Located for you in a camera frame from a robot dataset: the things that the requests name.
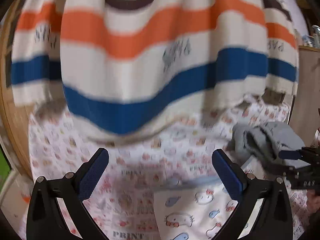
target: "cartoon cat face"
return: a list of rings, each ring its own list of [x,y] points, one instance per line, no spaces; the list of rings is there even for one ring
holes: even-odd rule
[[[193,216],[186,213],[171,213],[165,218],[165,224],[169,227],[187,226],[191,227]]]
[[[213,200],[213,191],[199,191],[196,193],[195,198],[199,205],[206,205]]]

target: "patterned bedsheet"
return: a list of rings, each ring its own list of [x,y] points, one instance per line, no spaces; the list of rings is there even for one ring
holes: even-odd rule
[[[104,147],[109,151],[109,165],[90,199],[84,201],[85,207],[111,240],[161,239],[155,218],[154,205],[157,203],[154,203],[154,189],[179,181],[215,176],[211,161],[215,149],[222,148],[236,161],[236,154],[229,151],[228,143],[232,138],[232,127],[237,122],[251,125],[271,120],[283,122],[288,111],[289,106],[285,104],[270,106],[262,100],[253,101],[224,111],[184,118],[153,138],[115,147],[82,137],[74,129],[70,112],[64,104],[43,106],[30,116],[29,123],[33,178],[61,178],[69,171],[76,171],[99,147]],[[263,173],[261,166],[256,165],[255,169],[250,172]],[[286,183],[292,203],[293,239],[297,239],[308,223],[307,197],[305,191],[293,192]],[[223,225],[225,218],[234,210],[232,205],[222,204],[229,203],[231,199],[221,190],[223,187],[217,187],[209,192],[212,193],[212,199],[215,196],[213,203],[223,206],[215,216],[218,225],[215,230]],[[59,204],[70,231],[79,236],[63,201],[59,200]],[[26,217],[19,235],[26,239]],[[202,238],[208,239],[205,232]]]

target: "gray cloth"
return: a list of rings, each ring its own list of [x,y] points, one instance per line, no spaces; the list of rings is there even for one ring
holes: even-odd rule
[[[233,143],[236,158],[241,164],[254,155],[264,167],[268,163],[293,165],[297,168],[308,165],[301,160],[284,162],[279,158],[282,150],[293,151],[305,146],[291,127],[282,122],[268,122],[256,127],[238,123],[233,127]]]

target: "blue whale print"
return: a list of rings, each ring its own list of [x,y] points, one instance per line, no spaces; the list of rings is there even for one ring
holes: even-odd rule
[[[209,213],[209,218],[213,219],[216,215],[218,215],[220,213],[220,209],[217,209],[217,210],[212,210],[210,213]]]
[[[189,239],[189,235],[187,233],[181,233],[180,235],[177,235],[174,239],[170,240],[187,240]]]
[[[165,202],[167,207],[172,207],[181,197],[169,197]]]

